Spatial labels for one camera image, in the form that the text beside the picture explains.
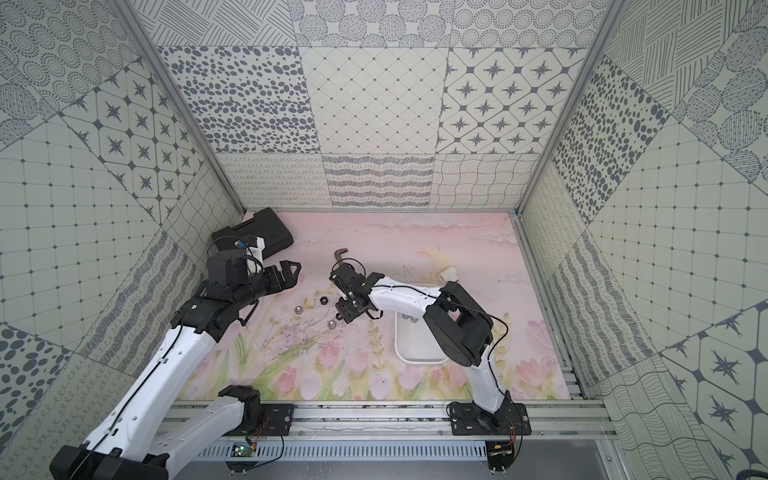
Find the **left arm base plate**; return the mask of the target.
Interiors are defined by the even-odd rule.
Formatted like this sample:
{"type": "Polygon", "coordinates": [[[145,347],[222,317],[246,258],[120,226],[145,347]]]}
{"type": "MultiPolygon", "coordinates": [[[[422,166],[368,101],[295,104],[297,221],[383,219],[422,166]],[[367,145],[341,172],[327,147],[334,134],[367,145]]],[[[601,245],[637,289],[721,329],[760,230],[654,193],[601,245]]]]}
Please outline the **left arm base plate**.
{"type": "Polygon", "coordinates": [[[290,434],[296,405],[290,403],[246,404],[241,422],[225,436],[283,436],[290,434]]]}

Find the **white pipe elbow fitting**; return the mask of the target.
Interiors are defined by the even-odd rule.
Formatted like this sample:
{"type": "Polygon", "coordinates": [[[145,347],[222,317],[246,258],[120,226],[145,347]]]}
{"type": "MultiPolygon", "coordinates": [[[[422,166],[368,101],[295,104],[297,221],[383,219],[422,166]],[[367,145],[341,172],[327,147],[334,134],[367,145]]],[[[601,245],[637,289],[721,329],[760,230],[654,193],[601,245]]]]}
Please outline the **white pipe elbow fitting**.
{"type": "Polygon", "coordinates": [[[454,266],[449,266],[437,274],[437,278],[440,283],[446,284],[448,282],[458,282],[458,271],[454,266]]]}

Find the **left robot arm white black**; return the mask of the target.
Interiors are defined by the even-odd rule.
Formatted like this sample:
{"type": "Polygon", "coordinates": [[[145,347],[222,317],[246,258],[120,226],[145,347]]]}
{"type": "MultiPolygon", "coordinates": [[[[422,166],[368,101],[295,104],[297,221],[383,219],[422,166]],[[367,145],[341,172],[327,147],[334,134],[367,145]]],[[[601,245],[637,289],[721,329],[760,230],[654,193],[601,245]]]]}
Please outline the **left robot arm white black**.
{"type": "Polygon", "coordinates": [[[260,246],[240,243],[207,261],[208,274],[174,313],[157,352],[105,419],[78,446],[61,447],[49,470],[55,479],[172,479],[227,433],[246,439],[272,422],[250,385],[229,385],[196,416],[164,436],[168,410],[198,365],[233,324],[244,326],[261,298],[298,283],[301,265],[262,261],[260,246]]]}

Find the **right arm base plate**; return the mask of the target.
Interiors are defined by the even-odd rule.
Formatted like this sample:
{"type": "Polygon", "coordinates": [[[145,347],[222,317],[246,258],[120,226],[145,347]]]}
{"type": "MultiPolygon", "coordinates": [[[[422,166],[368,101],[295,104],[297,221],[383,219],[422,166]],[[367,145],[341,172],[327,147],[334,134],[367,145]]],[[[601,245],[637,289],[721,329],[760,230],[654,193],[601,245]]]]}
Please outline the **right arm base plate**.
{"type": "Polygon", "coordinates": [[[446,406],[454,436],[532,434],[526,406],[505,399],[495,413],[489,413],[474,402],[451,402],[446,406]]]}

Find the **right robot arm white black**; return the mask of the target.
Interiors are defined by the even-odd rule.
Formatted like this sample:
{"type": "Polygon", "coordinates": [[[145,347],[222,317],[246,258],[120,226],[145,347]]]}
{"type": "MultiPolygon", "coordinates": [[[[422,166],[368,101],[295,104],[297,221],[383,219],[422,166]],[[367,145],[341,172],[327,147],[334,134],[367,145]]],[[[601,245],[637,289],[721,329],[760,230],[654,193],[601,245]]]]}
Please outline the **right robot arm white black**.
{"type": "Polygon", "coordinates": [[[492,371],[490,348],[495,318],[485,312],[457,282],[439,288],[414,286],[382,273],[364,275],[345,262],[332,268],[329,280],[341,294],[335,303],[349,324],[375,312],[395,312],[425,322],[447,358],[465,370],[478,416],[490,419],[509,402],[492,371]]]}

